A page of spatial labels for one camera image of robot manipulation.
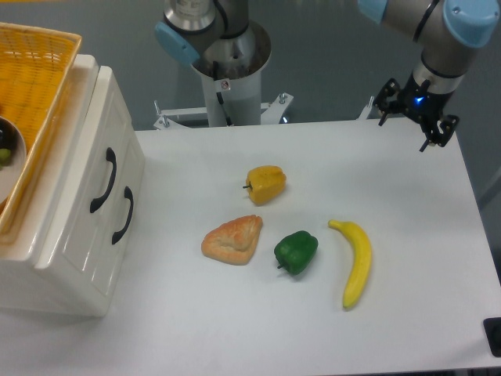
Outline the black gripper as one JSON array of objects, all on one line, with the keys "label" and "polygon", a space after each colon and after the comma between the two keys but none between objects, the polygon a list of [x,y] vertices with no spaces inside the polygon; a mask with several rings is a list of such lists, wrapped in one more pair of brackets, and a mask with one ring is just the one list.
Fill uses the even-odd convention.
[{"label": "black gripper", "polygon": [[401,114],[420,124],[425,141],[420,147],[444,147],[452,138],[460,118],[444,115],[444,107],[456,91],[456,77],[443,77],[430,71],[414,71],[403,89],[390,78],[373,100],[380,113],[378,125],[382,126],[388,115]]}]

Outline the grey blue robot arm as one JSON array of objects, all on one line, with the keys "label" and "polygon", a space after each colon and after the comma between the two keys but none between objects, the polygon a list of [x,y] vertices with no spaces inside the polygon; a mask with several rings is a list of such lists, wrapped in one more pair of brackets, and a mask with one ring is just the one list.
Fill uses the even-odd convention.
[{"label": "grey blue robot arm", "polygon": [[[388,81],[374,107],[382,118],[401,114],[417,123],[426,146],[446,145],[459,119],[444,107],[496,29],[499,3],[360,1],[358,7],[423,48],[406,84]],[[199,74],[210,126],[261,124],[261,72],[272,47],[247,2],[167,1],[154,34],[170,57]]]}]

